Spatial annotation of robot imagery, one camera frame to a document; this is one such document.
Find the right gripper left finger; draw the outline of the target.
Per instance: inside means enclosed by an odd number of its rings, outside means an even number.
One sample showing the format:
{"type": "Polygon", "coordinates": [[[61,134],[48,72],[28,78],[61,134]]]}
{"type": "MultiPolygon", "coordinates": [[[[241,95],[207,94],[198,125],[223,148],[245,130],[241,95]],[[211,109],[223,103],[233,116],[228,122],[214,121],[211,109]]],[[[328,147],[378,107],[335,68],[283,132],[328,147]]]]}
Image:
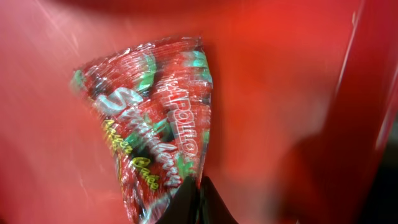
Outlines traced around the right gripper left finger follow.
{"type": "Polygon", "coordinates": [[[187,177],[156,224],[194,224],[197,217],[198,189],[196,180],[187,177]]]}

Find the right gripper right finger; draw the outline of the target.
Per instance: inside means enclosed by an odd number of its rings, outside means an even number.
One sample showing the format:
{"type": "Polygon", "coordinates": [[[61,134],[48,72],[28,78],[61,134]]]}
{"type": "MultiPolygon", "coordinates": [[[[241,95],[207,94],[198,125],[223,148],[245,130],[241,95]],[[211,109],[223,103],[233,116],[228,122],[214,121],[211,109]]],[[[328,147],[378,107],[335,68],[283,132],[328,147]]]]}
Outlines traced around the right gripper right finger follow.
{"type": "Polygon", "coordinates": [[[238,224],[209,177],[201,180],[199,223],[238,224]]]}

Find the red snack wrapper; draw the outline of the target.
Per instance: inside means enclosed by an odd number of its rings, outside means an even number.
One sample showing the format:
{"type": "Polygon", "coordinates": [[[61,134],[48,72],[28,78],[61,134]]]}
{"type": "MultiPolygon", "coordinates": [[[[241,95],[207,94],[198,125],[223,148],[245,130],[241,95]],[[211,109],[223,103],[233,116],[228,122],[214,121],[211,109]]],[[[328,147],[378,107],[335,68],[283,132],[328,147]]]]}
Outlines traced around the red snack wrapper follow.
{"type": "Polygon", "coordinates": [[[132,223],[155,223],[187,177],[200,182],[213,81],[200,37],[169,37],[96,58],[72,88],[98,117],[132,223]]]}

